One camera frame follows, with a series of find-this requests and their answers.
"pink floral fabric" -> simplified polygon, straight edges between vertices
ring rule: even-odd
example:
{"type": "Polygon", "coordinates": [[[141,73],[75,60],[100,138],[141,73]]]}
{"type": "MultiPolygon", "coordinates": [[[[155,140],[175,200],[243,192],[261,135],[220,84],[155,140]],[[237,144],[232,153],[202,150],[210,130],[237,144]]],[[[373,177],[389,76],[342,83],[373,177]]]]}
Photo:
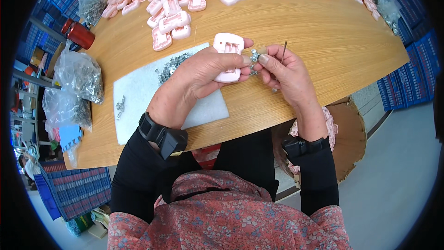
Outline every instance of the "pink floral fabric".
{"type": "Polygon", "coordinates": [[[340,207],[328,206],[309,217],[273,203],[264,188],[231,172],[181,175],[171,199],[209,187],[230,191],[170,204],[159,199],[151,224],[131,214],[111,214],[108,249],[352,249],[340,207]]]}

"white foam sheet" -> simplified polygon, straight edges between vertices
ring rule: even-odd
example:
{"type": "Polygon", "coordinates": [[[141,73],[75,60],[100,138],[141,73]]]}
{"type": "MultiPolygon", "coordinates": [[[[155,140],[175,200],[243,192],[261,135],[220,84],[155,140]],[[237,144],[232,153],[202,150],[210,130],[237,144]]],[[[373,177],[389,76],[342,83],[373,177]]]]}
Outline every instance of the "white foam sheet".
{"type": "MultiPolygon", "coordinates": [[[[162,72],[164,65],[170,61],[171,57],[179,56],[183,53],[194,54],[209,46],[209,43],[204,43],[174,53],[136,69],[114,82],[114,123],[119,145],[125,145],[136,130],[140,116],[145,112],[154,93],[160,87],[156,70],[158,69],[159,72],[162,72]],[[121,102],[123,96],[125,96],[125,111],[120,115],[120,119],[117,120],[116,116],[119,111],[115,105],[121,102]]],[[[197,100],[196,105],[191,109],[188,117],[186,117],[182,129],[206,124],[229,116],[222,92],[217,90],[208,97],[197,100]]]]}

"red metallic bottle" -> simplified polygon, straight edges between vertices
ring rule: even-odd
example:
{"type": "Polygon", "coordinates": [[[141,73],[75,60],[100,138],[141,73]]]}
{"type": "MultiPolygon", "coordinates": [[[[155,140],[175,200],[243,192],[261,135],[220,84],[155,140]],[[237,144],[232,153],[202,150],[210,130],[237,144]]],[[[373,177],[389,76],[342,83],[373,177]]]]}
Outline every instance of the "red metallic bottle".
{"type": "Polygon", "coordinates": [[[80,22],[68,19],[62,27],[61,32],[71,41],[75,42],[84,49],[89,49],[96,38],[90,30],[86,29],[80,22]]]}

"person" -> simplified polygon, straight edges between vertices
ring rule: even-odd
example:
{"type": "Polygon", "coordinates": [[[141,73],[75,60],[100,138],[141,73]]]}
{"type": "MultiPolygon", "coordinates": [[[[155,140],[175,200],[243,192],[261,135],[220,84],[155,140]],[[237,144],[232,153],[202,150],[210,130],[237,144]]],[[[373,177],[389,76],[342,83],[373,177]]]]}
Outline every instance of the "person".
{"type": "Polygon", "coordinates": [[[26,174],[30,177],[30,179],[35,181],[34,175],[40,174],[40,167],[37,164],[35,158],[28,153],[23,153],[22,155],[20,155],[19,163],[20,166],[25,170],[26,174]]]}
{"type": "MultiPolygon", "coordinates": [[[[294,108],[299,136],[328,139],[302,59],[288,49],[282,56],[279,45],[266,49],[254,69],[294,108]]],[[[155,123],[180,129],[197,99],[226,85],[213,81],[219,73],[240,68],[242,82],[249,66],[248,56],[207,47],[176,69],[147,112],[155,123]]],[[[109,249],[351,249],[330,147],[298,158],[301,211],[274,203],[279,181],[270,129],[222,143],[212,170],[202,170],[190,152],[165,166],[158,151],[139,131],[125,145],[112,182],[109,249]]]]}

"person's left hand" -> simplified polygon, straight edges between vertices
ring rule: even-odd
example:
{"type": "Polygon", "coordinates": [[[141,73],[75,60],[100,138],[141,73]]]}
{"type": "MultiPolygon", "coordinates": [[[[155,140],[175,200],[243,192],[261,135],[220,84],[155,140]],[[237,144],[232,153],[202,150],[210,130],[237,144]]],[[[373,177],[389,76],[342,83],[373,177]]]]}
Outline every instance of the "person's left hand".
{"type": "MultiPolygon", "coordinates": [[[[244,38],[245,48],[254,42],[244,38]]],[[[207,97],[224,85],[213,79],[221,72],[231,68],[240,68],[238,82],[248,79],[251,73],[251,60],[246,55],[218,53],[209,46],[186,59],[174,74],[156,91],[147,111],[157,124],[180,129],[186,116],[196,104],[197,99],[207,97]]]]}

